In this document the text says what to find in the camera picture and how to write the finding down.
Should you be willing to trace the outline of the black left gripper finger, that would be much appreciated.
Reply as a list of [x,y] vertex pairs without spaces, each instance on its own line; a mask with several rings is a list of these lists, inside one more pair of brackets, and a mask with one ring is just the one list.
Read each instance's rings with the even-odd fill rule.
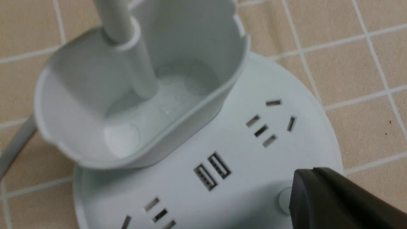
[[297,169],[289,210],[294,229],[405,229],[407,215],[331,168]]

